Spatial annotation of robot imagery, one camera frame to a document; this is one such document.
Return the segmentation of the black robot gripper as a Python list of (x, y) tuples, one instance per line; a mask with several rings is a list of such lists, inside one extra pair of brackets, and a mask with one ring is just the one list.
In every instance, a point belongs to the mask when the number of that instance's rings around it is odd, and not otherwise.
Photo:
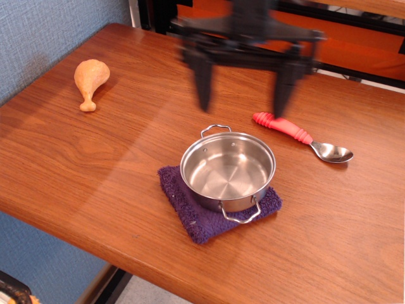
[(275, 72), (273, 114), (281, 118), (296, 82), (311, 72), (322, 32), (276, 20), (276, 1), (232, 1), (230, 13), (179, 18), (183, 61), (194, 73), (199, 106), (209, 111), (215, 65)]

